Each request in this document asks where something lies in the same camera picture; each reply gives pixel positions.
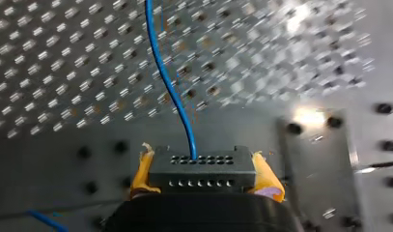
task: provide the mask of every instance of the screw hole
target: screw hole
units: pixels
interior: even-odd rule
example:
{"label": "screw hole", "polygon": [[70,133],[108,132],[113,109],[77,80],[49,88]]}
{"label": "screw hole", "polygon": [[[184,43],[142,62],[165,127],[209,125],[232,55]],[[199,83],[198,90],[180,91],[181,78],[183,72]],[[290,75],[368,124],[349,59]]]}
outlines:
{"label": "screw hole", "polygon": [[337,74],[337,75],[342,75],[342,74],[344,74],[344,69],[343,69],[343,67],[339,66],[339,67],[337,67],[337,68],[334,70],[334,72],[335,72],[335,74]]}
{"label": "screw hole", "polygon": [[196,90],[191,89],[191,90],[187,91],[186,96],[190,99],[193,99],[196,96]]}
{"label": "screw hole", "polygon": [[208,94],[209,94],[209,95],[216,96],[216,95],[218,95],[219,93],[220,93],[220,89],[217,88],[216,86],[211,86],[211,87],[208,89]]}
{"label": "screw hole", "polygon": [[219,187],[222,187],[222,186],[225,185],[225,181],[223,181],[223,180],[218,180],[218,181],[217,181],[217,185],[218,185]]}
{"label": "screw hole", "polygon": [[234,184],[235,184],[234,180],[229,180],[229,181],[227,181],[226,186],[232,187]]}
{"label": "screw hole", "polygon": [[182,21],[181,21],[180,18],[176,18],[176,19],[174,20],[174,23],[175,23],[176,26],[180,26],[180,25],[182,24]]}
{"label": "screw hole", "polygon": [[339,129],[343,125],[343,120],[340,118],[335,118],[335,117],[330,117],[327,119],[327,124],[329,127],[334,128],[334,129]]}
{"label": "screw hole", "polygon": [[208,180],[208,187],[213,187],[213,186],[214,186],[214,181]]}
{"label": "screw hole", "polygon": [[206,65],[203,66],[203,70],[206,72],[211,72],[216,68],[214,63],[207,63]]}
{"label": "screw hole", "polygon": [[337,22],[337,20],[332,15],[328,16],[325,19],[325,23],[328,24],[328,25],[334,25],[335,22]]}
{"label": "screw hole", "polygon": [[221,17],[223,17],[223,18],[228,17],[228,16],[230,15],[230,11],[229,11],[229,10],[221,11],[221,12],[219,13],[219,15],[220,15]]}
{"label": "screw hole", "polygon": [[178,70],[179,75],[187,75],[192,72],[192,69],[189,66],[184,66]]}
{"label": "screw hole", "polygon": [[335,41],[335,42],[333,42],[333,43],[330,43],[330,44],[329,44],[329,47],[330,47],[332,50],[337,50],[338,48],[340,48],[340,44],[339,44],[337,41]]}
{"label": "screw hole", "polygon": [[198,20],[198,21],[205,21],[206,18],[207,18],[206,15],[203,14],[203,13],[201,13],[201,14],[199,14],[199,15],[197,16],[197,20]]}
{"label": "screw hole", "polygon": [[197,182],[198,187],[203,187],[205,185],[205,181],[204,180],[199,180]]}

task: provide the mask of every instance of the blue cable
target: blue cable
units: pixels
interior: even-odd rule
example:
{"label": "blue cable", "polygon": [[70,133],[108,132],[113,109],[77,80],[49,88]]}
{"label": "blue cable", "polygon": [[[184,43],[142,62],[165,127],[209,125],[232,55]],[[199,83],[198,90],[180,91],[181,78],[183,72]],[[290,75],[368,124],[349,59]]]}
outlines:
{"label": "blue cable", "polygon": [[159,47],[157,45],[157,36],[156,31],[154,30],[154,13],[152,7],[152,0],[145,1],[145,15],[146,15],[146,27],[148,29],[148,37],[151,42],[152,53],[154,54],[154,60],[156,61],[157,68],[159,69],[160,76],[165,83],[166,89],[168,90],[169,95],[172,98],[173,103],[178,109],[179,116],[181,117],[184,130],[186,131],[187,141],[189,143],[190,156],[193,160],[197,159],[196,153],[196,142],[195,137],[192,131],[192,127],[190,125],[189,119],[187,118],[186,112],[181,103],[181,99],[175,93],[175,89],[172,86],[171,80],[169,78],[169,74],[166,71],[166,68],[162,61],[162,56],[159,52]]}
{"label": "blue cable", "polygon": [[64,227],[63,225],[59,224],[58,222],[52,220],[51,218],[46,217],[43,214],[40,214],[37,211],[29,210],[29,211],[27,211],[27,213],[30,214],[35,219],[39,220],[40,222],[42,222],[48,226],[51,226],[52,228],[54,228],[58,232],[68,232],[68,229],[66,227]]}

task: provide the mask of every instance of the perforated metal sheet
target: perforated metal sheet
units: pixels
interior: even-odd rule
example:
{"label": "perforated metal sheet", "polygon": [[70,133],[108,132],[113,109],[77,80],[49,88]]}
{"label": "perforated metal sheet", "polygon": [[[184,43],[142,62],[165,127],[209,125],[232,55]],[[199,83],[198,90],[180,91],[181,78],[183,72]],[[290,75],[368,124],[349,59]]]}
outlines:
{"label": "perforated metal sheet", "polygon": [[[347,0],[156,2],[189,114],[220,102],[312,97],[363,83]],[[175,112],[150,55],[143,1],[0,0],[0,135]]]}

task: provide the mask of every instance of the hole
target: hole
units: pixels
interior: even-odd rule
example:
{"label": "hole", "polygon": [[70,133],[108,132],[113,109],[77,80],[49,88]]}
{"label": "hole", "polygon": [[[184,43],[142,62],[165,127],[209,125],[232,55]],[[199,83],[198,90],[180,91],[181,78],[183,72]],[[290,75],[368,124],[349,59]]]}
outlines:
{"label": "hole", "polygon": [[346,6],[347,6],[347,3],[346,3],[346,2],[342,2],[342,3],[339,3],[339,4],[337,5],[337,9],[345,9]]}
{"label": "hole", "polygon": [[356,57],[355,53],[354,53],[354,52],[350,52],[350,53],[348,53],[347,55],[344,56],[344,59],[346,59],[346,60],[352,60],[352,59],[354,59],[355,57]]}
{"label": "hole", "polygon": [[340,44],[339,44],[337,41],[335,41],[335,42],[333,42],[333,43],[330,43],[330,44],[329,44],[329,47],[330,47],[332,50],[337,50],[338,48],[340,48]]}
{"label": "hole", "polygon": [[207,63],[203,66],[203,71],[211,72],[216,68],[214,63]]}
{"label": "hole", "polygon": [[197,20],[198,20],[198,21],[205,21],[206,18],[207,18],[206,15],[203,14],[203,13],[201,13],[201,14],[199,14],[199,15],[197,16]]}
{"label": "hole", "polygon": [[198,187],[203,187],[205,185],[205,181],[204,180],[199,180],[198,182],[197,182],[197,186]]}
{"label": "hole", "polygon": [[186,96],[190,99],[193,99],[196,96],[196,90],[191,89],[191,90],[187,91]]}
{"label": "hole", "polygon": [[238,38],[231,32],[224,34],[222,40],[228,43],[234,43]]}
{"label": "hole", "polygon": [[136,52],[136,50],[133,50],[132,52],[130,52],[130,57],[134,58],[138,55],[138,53]]}
{"label": "hole", "polygon": [[347,34],[349,34],[349,33],[351,33],[353,30],[352,30],[352,27],[346,27],[346,28],[343,28],[343,29],[341,29],[340,30],[340,33],[341,33],[341,35],[347,35]]}
{"label": "hole", "polygon": [[211,86],[211,87],[208,89],[208,94],[209,94],[209,95],[216,96],[216,95],[218,95],[219,93],[220,93],[220,89],[217,88],[216,86]]}
{"label": "hole", "polygon": [[322,61],[323,61],[324,63],[328,63],[328,62],[331,61],[331,57],[329,57],[329,56],[324,56],[324,57],[322,58]]}
{"label": "hole", "polygon": [[294,17],[295,16],[295,9],[291,9],[287,12],[288,17]]}
{"label": "hole", "polygon": [[228,187],[232,187],[234,184],[235,184],[234,180],[229,180],[226,182],[226,186],[228,186]]}
{"label": "hole", "polygon": [[337,68],[334,70],[334,72],[335,72],[335,74],[337,74],[337,75],[342,75],[342,74],[344,74],[344,69],[343,69],[343,67],[339,66],[339,67],[337,67]]}
{"label": "hole", "polygon": [[213,180],[208,180],[208,186],[213,187],[214,186],[214,181]]}
{"label": "hole", "polygon": [[325,83],[323,87],[325,89],[334,88],[335,87],[335,83],[332,82],[332,81],[329,81],[329,82]]}
{"label": "hole", "polygon": [[221,11],[221,12],[219,12],[219,15],[221,17],[228,17],[230,15],[230,11],[229,10]]}
{"label": "hole", "polygon": [[192,72],[192,69],[189,66],[184,66],[178,70],[179,75],[187,75]]}
{"label": "hole", "polygon": [[225,183],[225,181],[223,181],[223,180],[218,180],[217,181],[217,185],[219,186],[219,187],[222,187],[222,186],[224,186],[226,183]]}
{"label": "hole", "polygon": [[320,39],[325,38],[326,37],[326,32],[325,31],[320,31],[316,34],[316,36]]}
{"label": "hole", "polygon": [[213,51],[213,56],[218,56],[218,55],[223,55],[224,54],[224,50],[221,48],[215,49]]}
{"label": "hole", "polygon": [[320,13],[320,8],[318,8],[318,7],[315,7],[315,8],[313,8],[313,13],[314,14],[319,14]]}
{"label": "hole", "polygon": [[332,15],[328,16],[325,19],[325,23],[328,25],[334,25],[336,22],[337,22],[337,20]]}
{"label": "hole", "polygon": [[180,18],[177,17],[177,18],[173,21],[173,23],[175,23],[176,26],[180,26],[180,25],[182,24],[182,21],[181,21]]}

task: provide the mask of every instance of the metal surface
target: metal surface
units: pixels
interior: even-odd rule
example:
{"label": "metal surface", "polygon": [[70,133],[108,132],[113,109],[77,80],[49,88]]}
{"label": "metal surface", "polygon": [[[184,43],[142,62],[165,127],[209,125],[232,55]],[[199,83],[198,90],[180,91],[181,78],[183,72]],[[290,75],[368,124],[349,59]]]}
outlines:
{"label": "metal surface", "polygon": [[360,184],[364,187],[365,198],[370,203],[365,205],[365,221],[371,231],[393,231],[393,187],[388,185],[388,178],[393,177],[393,167],[378,169],[370,173],[359,174]]}
{"label": "metal surface", "polygon": [[234,151],[188,155],[158,147],[149,172],[149,183],[163,192],[243,192],[254,187],[256,171],[247,147]]}
{"label": "metal surface", "polygon": [[[171,110],[142,5],[0,1],[0,135]],[[154,12],[164,60],[193,110],[362,85],[370,63],[354,29],[362,13],[345,0],[183,1]]]}
{"label": "metal surface", "polygon": [[288,199],[302,221],[322,231],[348,231],[343,218],[360,217],[345,124],[344,115],[334,111],[308,112],[281,124]]}

